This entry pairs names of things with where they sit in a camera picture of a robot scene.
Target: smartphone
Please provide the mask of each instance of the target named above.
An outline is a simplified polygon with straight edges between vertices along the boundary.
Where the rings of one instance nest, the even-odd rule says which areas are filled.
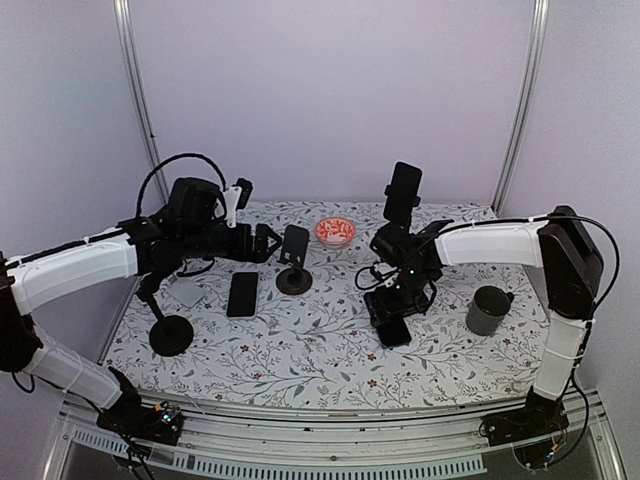
[[[422,170],[403,162],[396,163],[393,169],[391,184],[385,189],[387,202],[383,216],[391,223],[409,228],[411,224],[411,210],[417,198]]]
[[[231,276],[227,317],[251,318],[256,314],[258,272],[237,272]]]

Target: round stand base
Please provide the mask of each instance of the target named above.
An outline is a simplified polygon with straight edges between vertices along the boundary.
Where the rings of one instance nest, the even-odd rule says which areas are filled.
[[[276,286],[285,295],[301,295],[311,288],[313,277],[306,270],[287,268],[278,274]]]
[[[193,340],[193,327],[186,318],[169,315],[156,322],[149,332],[149,345],[161,357],[184,353]]]

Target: phone stand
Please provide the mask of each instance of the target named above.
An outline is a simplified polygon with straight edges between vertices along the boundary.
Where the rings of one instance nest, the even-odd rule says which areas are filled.
[[[153,296],[147,303],[157,320],[149,332],[151,349],[161,357],[184,353],[193,341],[193,327],[189,320],[180,315],[165,316]]]
[[[278,262],[291,265],[280,272],[276,286],[285,295],[301,295],[311,288],[313,277],[304,267],[309,245],[309,230],[289,225],[284,232],[284,242]]]

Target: gray mug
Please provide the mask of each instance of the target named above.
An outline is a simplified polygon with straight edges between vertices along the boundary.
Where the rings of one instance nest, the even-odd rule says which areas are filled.
[[[467,327],[476,335],[493,335],[511,309],[513,293],[498,287],[484,286],[476,290],[467,312]]]

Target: tabletop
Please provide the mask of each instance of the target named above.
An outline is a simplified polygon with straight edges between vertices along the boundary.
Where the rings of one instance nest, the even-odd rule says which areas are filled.
[[[195,338],[184,354],[163,358],[151,350],[148,332],[155,319],[134,298],[106,364],[143,389],[272,407],[382,410],[524,396],[540,364],[548,321],[521,266],[444,268],[430,310],[406,319],[412,342],[382,348],[354,285],[355,272],[377,259],[368,245],[385,223],[382,209],[379,203],[251,202],[239,221],[266,223],[277,232],[290,224],[310,230],[305,268],[313,276],[312,288],[298,297],[278,291],[275,277],[284,268],[278,253],[262,265],[217,259],[211,271],[193,278],[206,292],[193,308],[168,295],[167,283],[156,294],[165,314],[183,315],[193,324]],[[315,239],[315,224],[329,216],[356,224],[348,247],[326,249]],[[414,210],[412,231],[445,218],[495,215],[490,207],[473,204],[423,204]],[[257,315],[250,320],[224,313],[236,271],[259,272]],[[465,324],[468,302],[483,285],[515,295],[490,337],[473,334]]]

